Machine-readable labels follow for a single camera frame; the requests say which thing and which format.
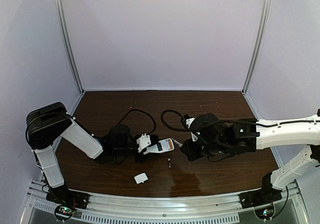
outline white wall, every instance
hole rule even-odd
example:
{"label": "white wall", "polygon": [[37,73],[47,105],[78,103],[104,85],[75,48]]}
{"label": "white wall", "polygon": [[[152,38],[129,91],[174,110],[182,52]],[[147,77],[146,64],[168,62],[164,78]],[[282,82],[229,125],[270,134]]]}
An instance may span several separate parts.
{"label": "white wall", "polygon": [[63,0],[86,90],[241,90],[262,0]]}
{"label": "white wall", "polygon": [[[265,119],[315,114],[320,108],[320,0],[272,0],[248,93]],[[285,164],[299,147],[277,148]],[[320,170],[298,179],[312,224],[319,223]]]}
{"label": "white wall", "polygon": [[39,169],[25,141],[26,116],[78,98],[54,0],[0,0],[0,223],[17,223]]}

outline robotic arm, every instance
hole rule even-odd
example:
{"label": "robotic arm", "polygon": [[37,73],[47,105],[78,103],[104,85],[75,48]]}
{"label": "robotic arm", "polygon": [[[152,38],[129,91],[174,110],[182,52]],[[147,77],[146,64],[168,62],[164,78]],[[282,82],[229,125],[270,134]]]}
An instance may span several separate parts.
{"label": "robotic arm", "polygon": [[171,139],[159,141],[157,135],[143,134],[134,138],[130,128],[124,124],[117,124],[107,135],[96,137],[68,114],[59,102],[29,113],[26,122],[26,140],[50,190],[47,200],[72,209],[85,209],[89,195],[68,189],[52,147],[56,138],[68,140],[99,164],[113,161],[116,156],[134,156],[136,162],[144,162],[148,153],[163,153],[174,149]]}
{"label": "robotic arm", "polygon": [[[167,112],[178,114],[184,129],[171,127],[164,120],[164,114]],[[162,113],[161,120],[169,129],[191,132],[191,139],[186,140],[180,147],[189,161],[203,156],[212,161],[212,158],[219,154],[228,154],[228,158],[269,147],[307,144],[289,163],[266,174],[262,179],[261,189],[241,193],[239,198],[243,208],[280,200],[281,191],[290,182],[320,162],[320,110],[317,115],[310,117],[274,121],[219,120],[212,113],[190,118],[174,110],[166,110]]]}

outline dark brown wooden surface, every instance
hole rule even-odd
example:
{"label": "dark brown wooden surface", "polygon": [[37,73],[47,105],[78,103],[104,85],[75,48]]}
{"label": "dark brown wooden surface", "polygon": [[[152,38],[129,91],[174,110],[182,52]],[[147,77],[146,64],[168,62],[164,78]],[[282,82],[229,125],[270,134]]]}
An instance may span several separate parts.
{"label": "dark brown wooden surface", "polygon": [[[253,117],[240,92],[204,91],[87,92],[75,116],[88,130],[102,136],[130,108],[150,112],[157,121],[155,134],[161,139],[173,137],[180,142],[190,138],[190,134],[168,130],[160,121],[160,114],[165,109],[175,109],[190,116],[212,112],[220,119]],[[181,126],[177,116],[168,114],[166,119],[176,127]],[[133,135],[152,129],[148,117],[139,113],[131,113],[123,123],[130,126]],[[277,168],[270,149],[218,163],[211,163],[206,158],[189,163],[176,147],[146,163],[135,163],[133,157],[128,157],[120,165],[113,162],[99,165],[63,140],[56,154],[69,188],[133,197],[202,196],[259,188],[262,177]],[[149,180],[137,185],[134,176],[143,172]]]}

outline metal corner post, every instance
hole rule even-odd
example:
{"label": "metal corner post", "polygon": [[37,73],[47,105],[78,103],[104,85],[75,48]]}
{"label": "metal corner post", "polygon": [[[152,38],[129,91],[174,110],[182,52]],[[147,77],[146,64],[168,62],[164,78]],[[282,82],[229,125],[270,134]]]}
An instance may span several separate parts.
{"label": "metal corner post", "polygon": [[75,64],[75,58],[73,56],[74,54],[71,49],[71,43],[70,43],[68,30],[67,30],[67,26],[66,26],[67,23],[66,23],[65,13],[63,10],[64,9],[63,3],[62,3],[62,0],[55,0],[55,1],[56,1],[56,9],[57,9],[57,13],[58,13],[59,21],[60,21],[62,39],[64,42],[64,47],[66,48],[65,50],[66,50],[66,54],[67,54],[69,64],[71,67],[72,75],[75,80],[75,84],[77,86],[79,94],[83,94],[84,89],[83,89],[81,81],[80,81],[79,73],[78,73],[78,70],[77,70],[77,67]]}
{"label": "metal corner post", "polygon": [[255,45],[254,45],[255,48],[253,50],[249,71],[248,71],[248,74],[245,79],[245,83],[244,83],[244,87],[243,87],[243,91],[242,91],[243,94],[246,94],[246,92],[248,91],[248,87],[249,87],[249,84],[250,84],[250,81],[253,76],[253,72],[254,72],[254,69],[255,69],[255,66],[256,66],[256,63],[258,60],[258,55],[260,52],[264,32],[266,29],[267,20],[269,17],[270,6],[271,6],[271,0],[263,0],[261,17],[260,17],[260,24],[259,24],[258,33],[256,36]]}

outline ventilation grille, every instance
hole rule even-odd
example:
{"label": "ventilation grille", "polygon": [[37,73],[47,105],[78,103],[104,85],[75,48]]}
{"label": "ventilation grille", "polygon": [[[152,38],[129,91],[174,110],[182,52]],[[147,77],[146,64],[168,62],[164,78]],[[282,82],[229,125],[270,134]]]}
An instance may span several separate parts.
{"label": "ventilation grille", "polygon": [[47,213],[53,213],[55,210],[55,206],[47,203],[42,203],[39,201],[36,201],[34,204],[34,208],[37,208],[39,210],[45,211]]}
{"label": "ventilation grille", "polygon": [[226,215],[217,218],[201,219],[201,221],[148,222],[148,220],[131,221],[128,219],[114,219],[100,215],[83,213],[81,216],[81,220],[93,224],[235,224],[240,222],[238,214]]}

